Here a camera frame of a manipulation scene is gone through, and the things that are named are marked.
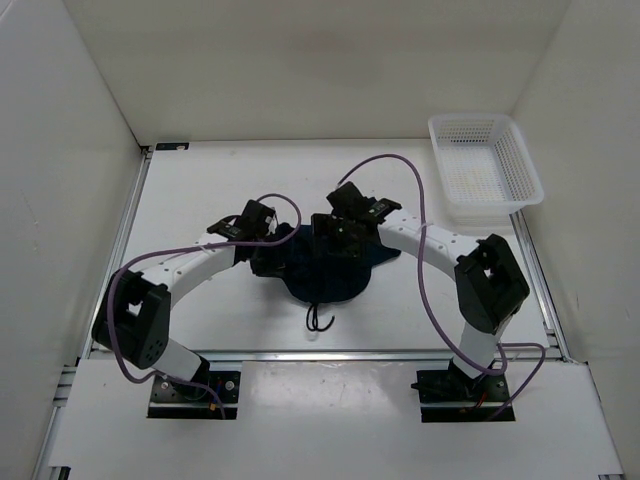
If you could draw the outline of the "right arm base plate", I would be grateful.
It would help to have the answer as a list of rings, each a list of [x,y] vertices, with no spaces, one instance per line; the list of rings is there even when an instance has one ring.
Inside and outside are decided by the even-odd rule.
[[[504,375],[466,381],[452,370],[418,370],[411,388],[418,392],[422,423],[514,422],[516,416]]]

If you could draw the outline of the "navy blue shorts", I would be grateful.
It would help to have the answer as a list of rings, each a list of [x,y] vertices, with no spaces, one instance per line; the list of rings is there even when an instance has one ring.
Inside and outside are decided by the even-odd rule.
[[[268,251],[274,256],[271,275],[283,281],[294,299],[306,303],[308,331],[322,333],[334,323],[319,325],[322,304],[344,303],[360,295],[368,286],[372,270],[400,256],[400,251],[367,244],[359,258],[342,258],[313,252],[312,228],[303,225],[287,242]]]

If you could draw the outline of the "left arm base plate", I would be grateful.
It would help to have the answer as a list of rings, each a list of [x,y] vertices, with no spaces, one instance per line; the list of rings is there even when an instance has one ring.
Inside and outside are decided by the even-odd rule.
[[[175,383],[156,375],[149,396],[147,417],[164,420],[235,420],[241,386],[240,370],[211,370],[207,384],[223,404],[202,388]]]

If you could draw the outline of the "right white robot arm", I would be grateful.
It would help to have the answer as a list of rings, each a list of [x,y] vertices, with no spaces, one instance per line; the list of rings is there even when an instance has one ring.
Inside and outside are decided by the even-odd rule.
[[[327,200],[331,212],[311,216],[316,249],[349,260],[361,259],[373,246],[408,254],[417,260],[422,296],[426,265],[454,282],[465,325],[457,344],[446,342],[453,352],[449,387],[460,399],[476,397],[485,387],[484,375],[502,373],[490,366],[506,326],[530,294],[508,242],[496,234],[474,239],[430,225],[396,201],[364,196],[351,182]]]

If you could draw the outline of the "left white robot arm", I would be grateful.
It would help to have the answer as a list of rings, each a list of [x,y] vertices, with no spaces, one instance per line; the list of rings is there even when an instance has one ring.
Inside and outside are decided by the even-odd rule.
[[[276,211],[250,200],[242,213],[209,226],[191,247],[149,252],[109,280],[91,337],[128,363],[152,369],[188,400],[206,395],[210,363],[169,337],[173,307],[213,276],[251,258],[275,240]]]

